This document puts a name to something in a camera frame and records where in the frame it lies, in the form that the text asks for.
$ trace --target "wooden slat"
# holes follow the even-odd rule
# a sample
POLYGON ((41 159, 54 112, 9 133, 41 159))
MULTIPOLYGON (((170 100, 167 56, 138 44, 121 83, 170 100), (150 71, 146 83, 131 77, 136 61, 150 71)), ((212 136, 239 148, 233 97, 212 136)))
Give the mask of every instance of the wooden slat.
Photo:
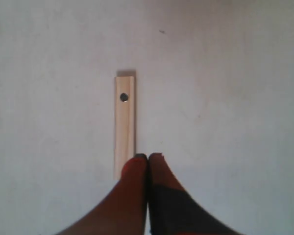
POLYGON ((135 154, 135 78, 115 78, 114 178, 119 179, 126 161, 135 154))

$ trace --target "gray floor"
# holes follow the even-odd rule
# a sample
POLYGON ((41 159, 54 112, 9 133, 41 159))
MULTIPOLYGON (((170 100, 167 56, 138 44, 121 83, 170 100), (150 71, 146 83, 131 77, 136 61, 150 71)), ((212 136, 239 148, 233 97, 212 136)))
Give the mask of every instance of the gray floor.
POLYGON ((119 70, 139 152, 234 229, 294 235, 294 0, 0 0, 0 235, 111 189, 119 70))

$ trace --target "hole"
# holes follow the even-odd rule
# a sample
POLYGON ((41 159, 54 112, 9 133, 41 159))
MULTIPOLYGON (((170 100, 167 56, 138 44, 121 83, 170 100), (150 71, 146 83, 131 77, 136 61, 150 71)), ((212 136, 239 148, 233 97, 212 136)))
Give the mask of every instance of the hole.
POLYGON ((126 93, 122 93, 122 94, 120 95, 120 100, 121 100, 122 102, 127 102, 127 101, 128 101, 128 94, 126 94, 126 93))

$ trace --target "light wood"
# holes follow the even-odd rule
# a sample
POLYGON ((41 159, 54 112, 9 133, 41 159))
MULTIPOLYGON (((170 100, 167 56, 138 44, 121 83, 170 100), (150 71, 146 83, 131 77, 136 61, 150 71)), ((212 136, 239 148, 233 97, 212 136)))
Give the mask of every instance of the light wood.
POLYGON ((127 160, 135 154, 135 78, 115 78, 115 148, 114 178, 119 179, 127 160), (120 95, 126 93, 128 101, 122 102, 120 95))

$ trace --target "white floor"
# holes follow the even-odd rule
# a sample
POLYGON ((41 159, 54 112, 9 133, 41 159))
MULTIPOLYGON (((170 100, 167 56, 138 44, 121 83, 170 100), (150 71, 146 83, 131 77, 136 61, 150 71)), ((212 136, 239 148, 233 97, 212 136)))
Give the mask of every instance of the white floor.
POLYGON ((294 0, 0 0, 0 235, 111 189, 122 70, 139 152, 237 231, 294 235, 294 0))

